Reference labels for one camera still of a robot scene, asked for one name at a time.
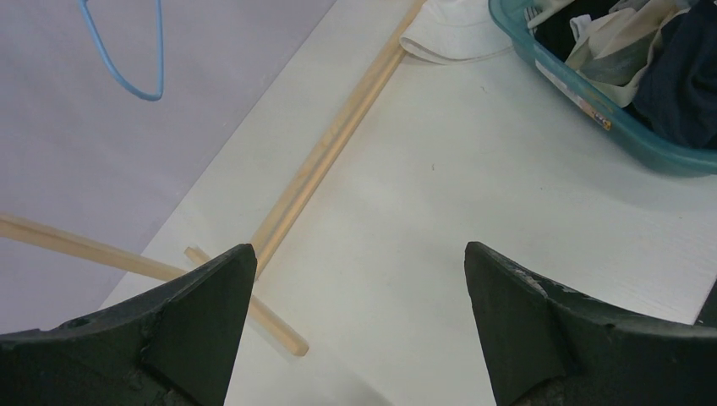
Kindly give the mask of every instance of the wooden stick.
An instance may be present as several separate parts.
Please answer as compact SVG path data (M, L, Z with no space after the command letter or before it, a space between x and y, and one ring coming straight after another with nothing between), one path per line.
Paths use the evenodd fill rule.
M52 228L38 222L0 214L0 237L36 245L50 251L84 258L117 269L170 281L185 270L114 248L95 240Z
M113 266L123 271L139 273L146 277L154 277L161 281L171 281L175 277L181 277L187 273L175 266L162 264L86 237L9 214L0 214L0 237ZM207 260L208 257L200 263L204 264ZM309 345L254 296L249 302L249 315L255 318L291 354L303 356L309 351Z
M199 248L189 247L184 250L184 254L197 266L203 265L211 259ZM309 351L309 344L306 343L306 340L254 295L251 296L249 302L249 315L291 354L302 357Z
M331 164L337 159L403 59L406 52L399 45L398 39L413 22L424 1L416 0L413 3L378 57L353 89L341 111L334 117L329 129L306 157L301 168L256 230L251 244L256 250L258 261L257 278L264 271L269 259L286 237L311 195L329 171Z

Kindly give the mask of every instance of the white tabletop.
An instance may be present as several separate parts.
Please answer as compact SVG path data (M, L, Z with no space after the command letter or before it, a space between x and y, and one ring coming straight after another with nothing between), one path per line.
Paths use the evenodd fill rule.
M224 162L205 176L247 176ZM181 261L190 222L213 255L247 241L248 229L236 232L244 241L231 230L261 216L246 220L253 207L238 190L190 193L184 220L148 255ZM255 195L257 211L272 193ZM494 404L462 269L468 241L614 305L692 323L717 275L715 202L717 177L651 173L514 53L450 67L407 58L255 286L312 349L277 358L245 330L231 399L282 404L270 400L293 396L282 385L309 380L333 391L317 404Z

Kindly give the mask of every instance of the black cloth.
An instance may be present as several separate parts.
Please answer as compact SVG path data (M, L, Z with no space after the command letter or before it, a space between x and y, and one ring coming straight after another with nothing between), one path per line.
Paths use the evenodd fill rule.
M575 0L561 11L553 14L535 31L535 40L553 55L565 62L575 47L575 39L570 30L570 19L590 14L593 20L608 14L616 0Z
M632 103L665 139L715 148L717 4L700 0L662 28L662 40Z

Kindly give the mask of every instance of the blue hook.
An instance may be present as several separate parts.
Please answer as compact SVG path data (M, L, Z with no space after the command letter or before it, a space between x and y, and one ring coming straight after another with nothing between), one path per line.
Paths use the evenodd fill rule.
M95 22L92 20L92 16L90 15L90 10L87 8L87 1L88 0L77 0L79 3L79 9L82 11L82 15L85 17L85 23L87 23L87 27L90 29L90 33L92 34L92 40L95 41L95 46L97 47L97 51L100 52L100 56L102 56L102 61L105 63L105 66L107 66L107 69L110 71L110 74L114 77L114 79L127 91L132 93L133 95L139 97L142 100L147 100L149 102L156 102L157 100L161 99L162 93L164 93L164 40L162 39L161 34L161 0L156 0L156 26L157 26L157 88L156 93L154 95L150 93L144 93L140 89L137 89L136 87L132 86L131 83L129 83L115 68L114 63L112 63L112 60L110 59L110 56L107 54L107 49L105 49L105 45L102 43L102 39L100 38L100 34L97 32L97 27L95 27Z

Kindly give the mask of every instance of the blue wire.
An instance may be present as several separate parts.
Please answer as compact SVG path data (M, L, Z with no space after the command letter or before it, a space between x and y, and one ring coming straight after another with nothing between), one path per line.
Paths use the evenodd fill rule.
M97 32L97 27L95 27L95 21L92 20L90 10L87 8L87 1L88 0L78 0L79 9L80 11L82 11L82 15L85 17L85 23L87 23L87 27L90 29L90 33L92 34L92 40L94 40L95 46L97 47L97 51L99 51L100 56L102 56L102 61L105 63L105 66L107 66L107 69L110 71L110 74L123 88L125 88L127 91L142 100L156 102L157 100L161 99L161 95L164 93L164 40L162 39L161 34L161 0L156 0L157 87L156 93L153 95L150 93L144 93L140 89L137 89L136 87L132 86L132 84L129 83L114 66L114 63L112 63L109 54L107 54L107 49L105 49L105 45L102 43L100 34Z

